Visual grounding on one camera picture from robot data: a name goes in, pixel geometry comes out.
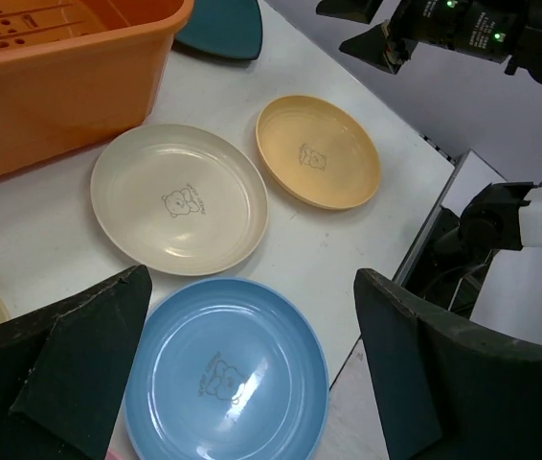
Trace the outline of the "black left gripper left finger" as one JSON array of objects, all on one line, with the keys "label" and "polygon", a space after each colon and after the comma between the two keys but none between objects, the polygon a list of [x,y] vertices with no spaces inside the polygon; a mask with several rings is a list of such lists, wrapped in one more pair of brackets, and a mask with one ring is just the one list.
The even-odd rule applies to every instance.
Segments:
[{"label": "black left gripper left finger", "polygon": [[134,265],[0,324],[0,459],[103,459],[152,291]]}]

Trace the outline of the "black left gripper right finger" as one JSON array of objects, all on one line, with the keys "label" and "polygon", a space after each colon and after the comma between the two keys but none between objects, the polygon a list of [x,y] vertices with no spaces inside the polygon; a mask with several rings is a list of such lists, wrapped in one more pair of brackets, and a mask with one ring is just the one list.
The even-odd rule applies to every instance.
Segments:
[{"label": "black left gripper right finger", "polygon": [[355,309],[393,459],[542,459],[542,346],[433,305],[370,268]]}]

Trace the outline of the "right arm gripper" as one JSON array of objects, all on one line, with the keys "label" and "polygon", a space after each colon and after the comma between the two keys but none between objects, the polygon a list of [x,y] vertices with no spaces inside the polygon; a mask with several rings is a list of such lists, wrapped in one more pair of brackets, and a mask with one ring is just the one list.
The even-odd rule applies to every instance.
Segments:
[{"label": "right arm gripper", "polygon": [[[370,24],[380,5],[381,0],[321,0],[315,12]],[[410,59],[410,46],[418,43],[502,62],[528,11],[527,1],[402,1],[390,22],[345,40],[339,50],[388,74],[400,70]]]}]

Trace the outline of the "yellow bear plate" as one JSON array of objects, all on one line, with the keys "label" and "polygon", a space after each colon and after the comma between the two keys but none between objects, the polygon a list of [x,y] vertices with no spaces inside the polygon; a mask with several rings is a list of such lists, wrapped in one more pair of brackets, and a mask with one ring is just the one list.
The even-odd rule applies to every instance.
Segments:
[{"label": "yellow bear plate", "polygon": [[381,163],[372,139],[332,103],[306,95],[279,97],[260,112],[255,132],[271,176],[309,205],[352,209],[380,186]]}]

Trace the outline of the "dark teal square plate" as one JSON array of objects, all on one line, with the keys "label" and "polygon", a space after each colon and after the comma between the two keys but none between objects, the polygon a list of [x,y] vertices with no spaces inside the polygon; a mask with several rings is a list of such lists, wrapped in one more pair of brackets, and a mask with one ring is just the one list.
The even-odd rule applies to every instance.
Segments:
[{"label": "dark teal square plate", "polygon": [[257,0],[196,0],[175,41],[195,51],[233,60],[260,56],[263,28]]}]

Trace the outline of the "blue bear plate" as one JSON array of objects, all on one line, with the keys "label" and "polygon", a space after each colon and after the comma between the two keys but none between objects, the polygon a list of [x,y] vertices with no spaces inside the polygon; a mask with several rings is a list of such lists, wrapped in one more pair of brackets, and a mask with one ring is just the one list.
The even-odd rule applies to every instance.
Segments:
[{"label": "blue bear plate", "polygon": [[210,278],[147,319],[124,419],[142,459],[309,459],[328,393],[322,347],[291,302],[253,281]]}]

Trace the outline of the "cream bear plate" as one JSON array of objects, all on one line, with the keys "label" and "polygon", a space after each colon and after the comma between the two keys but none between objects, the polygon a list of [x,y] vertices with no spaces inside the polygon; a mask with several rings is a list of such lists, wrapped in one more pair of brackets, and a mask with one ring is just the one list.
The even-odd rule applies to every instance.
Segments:
[{"label": "cream bear plate", "polygon": [[105,235],[134,261],[171,275],[215,274],[247,259],[268,223],[259,170],[201,128],[147,125],[115,138],[91,174]]}]

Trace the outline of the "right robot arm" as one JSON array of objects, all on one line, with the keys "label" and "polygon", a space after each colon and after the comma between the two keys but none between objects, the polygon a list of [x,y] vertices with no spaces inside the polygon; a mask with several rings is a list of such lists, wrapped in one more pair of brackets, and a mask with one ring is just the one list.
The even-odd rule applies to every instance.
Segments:
[{"label": "right robot arm", "polygon": [[[402,1],[341,51],[395,74],[420,43],[526,70],[542,84],[542,1]],[[542,246],[542,186],[483,188],[431,248],[433,282],[497,250]],[[370,268],[355,309],[393,459],[542,459],[542,345],[430,303]]]}]

